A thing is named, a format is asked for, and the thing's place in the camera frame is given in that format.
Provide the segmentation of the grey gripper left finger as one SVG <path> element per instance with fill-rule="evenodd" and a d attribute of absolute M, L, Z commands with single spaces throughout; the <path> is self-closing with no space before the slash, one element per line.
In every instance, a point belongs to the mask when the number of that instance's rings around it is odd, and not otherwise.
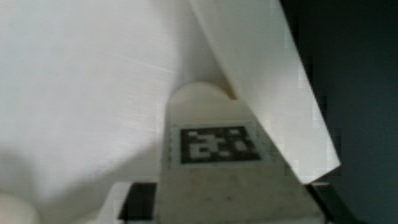
<path fill-rule="evenodd" d="M 155 224 L 155 197 L 154 181 L 116 183 L 93 224 Z"/>

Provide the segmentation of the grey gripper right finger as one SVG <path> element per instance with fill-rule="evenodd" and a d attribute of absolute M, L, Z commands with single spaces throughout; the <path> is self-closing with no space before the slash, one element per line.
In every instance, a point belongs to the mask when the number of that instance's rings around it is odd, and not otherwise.
<path fill-rule="evenodd" d="M 314 182 L 308 185 L 308 189 L 328 217 L 328 224 L 363 224 L 354 216 L 333 185 L 328 182 Z"/>

